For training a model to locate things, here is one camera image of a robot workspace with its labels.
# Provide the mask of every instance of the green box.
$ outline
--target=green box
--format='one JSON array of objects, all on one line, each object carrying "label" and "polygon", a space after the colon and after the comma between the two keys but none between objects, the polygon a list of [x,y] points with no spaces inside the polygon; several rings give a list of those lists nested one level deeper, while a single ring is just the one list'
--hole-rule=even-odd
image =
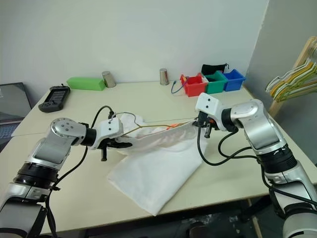
[{"label": "green box", "polygon": [[73,89],[103,91],[106,87],[102,78],[72,77],[67,80],[67,84]]},{"label": "green box", "polygon": [[206,75],[206,79],[209,81],[206,87],[206,93],[221,93],[224,90],[228,79],[223,75],[221,71],[216,71],[216,73],[211,75]]}]

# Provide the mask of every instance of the laptop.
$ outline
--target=laptop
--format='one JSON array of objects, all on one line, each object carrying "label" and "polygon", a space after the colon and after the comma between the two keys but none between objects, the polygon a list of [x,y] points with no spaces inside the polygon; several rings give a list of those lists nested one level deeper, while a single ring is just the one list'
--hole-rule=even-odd
[{"label": "laptop", "polygon": [[30,110],[23,83],[0,84],[0,151]]}]

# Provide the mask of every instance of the green bin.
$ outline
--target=green bin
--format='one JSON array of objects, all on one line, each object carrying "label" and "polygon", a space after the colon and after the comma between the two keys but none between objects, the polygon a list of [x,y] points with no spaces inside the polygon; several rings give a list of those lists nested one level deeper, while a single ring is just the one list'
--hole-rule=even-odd
[{"label": "green bin", "polygon": [[228,79],[221,71],[216,71],[216,73],[211,75],[205,75],[205,77],[209,81],[206,87],[206,93],[208,94],[221,93],[228,82]]}]

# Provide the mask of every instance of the blue cable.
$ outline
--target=blue cable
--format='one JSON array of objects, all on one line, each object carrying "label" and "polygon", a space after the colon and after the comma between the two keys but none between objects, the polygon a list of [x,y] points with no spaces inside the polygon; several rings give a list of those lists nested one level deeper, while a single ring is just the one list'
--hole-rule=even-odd
[{"label": "blue cable", "polygon": [[187,83],[187,81],[188,81],[188,80],[186,80],[185,83],[183,83],[182,86],[181,86],[179,89],[177,89],[175,92],[173,92],[173,87],[174,87],[174,85],[175,85],[176,82],[177,82],[177,81],[174,81],[174,82],[173,82],[173,85],[172,85],[172,88],[171,88],[171,90],[170,90],[171,94],[177,93],[179,90],[181,90],[181,89],[185,86],[185,84]]}]

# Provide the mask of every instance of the silver cup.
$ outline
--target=silver cup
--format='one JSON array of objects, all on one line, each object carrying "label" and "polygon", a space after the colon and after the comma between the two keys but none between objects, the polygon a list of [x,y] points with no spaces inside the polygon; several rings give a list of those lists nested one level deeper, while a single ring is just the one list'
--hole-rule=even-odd
[{"label": "silver cup", "polygon": [[114,78],[113,78],[112,74],[110,73],[110,71],[104,71],[104,72],[102,72],[102,75],[103,75],[105,85],[107,88],[113,88],[116,85]]},{"label": "silver cup", "polygon": [[159,83],[161,85],[168,85],[169,84],[166,68],[161,68],[159,70]]}]

